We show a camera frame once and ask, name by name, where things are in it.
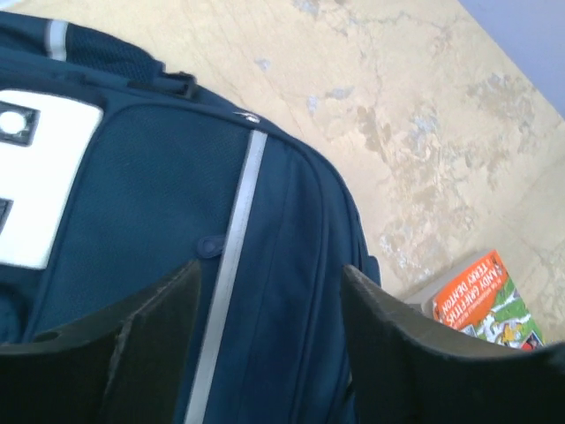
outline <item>beige tile floor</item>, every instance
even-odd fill
[[[565,338],[565,124],[456,0],[23,0],[135,42],[326,155],[383,286],[495,247]]]

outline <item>colorful book cover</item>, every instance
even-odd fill
[[[495,250],[446,284],[432,306],[436,321],[470,336],[526,351],[543,344],[538,325]]]

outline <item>white label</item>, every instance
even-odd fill
[[[100,108],[54,95],[16,90],[0,101],[38,110],[33,140],[0,140],[0,199],[12,201],[0,232],[0,264],[45,269],[72,183]]]

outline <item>blue bag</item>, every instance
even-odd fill
[[[335,169],[92,29],[2,12],[0,59],[0,343],[200,258],[177,422],[355,422],[342,268],[380,279]]]

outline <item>reflective strip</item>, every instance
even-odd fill
[[[251,214],[255,186],[257,185],[266,143],[267,135],[265,133],[252,131],[243,170],[239,178],[236,200],[231,210],[230,226],[228,227],[220,262],[220,270],[215,282],[214,296],[192,384],[191,397],[186,408],[185,424],[201,424],[204,421],[208,396],[214,379],[215,364],[222,343],[223,328],[230,308],[233,284],[236,280],[237,265],[244,245],[245,231]]]
[[[45,33],[45,50],[50,58],[55,60],[67,60],[67,27],[69,23],[64,20],[51,20],[47,24]]]

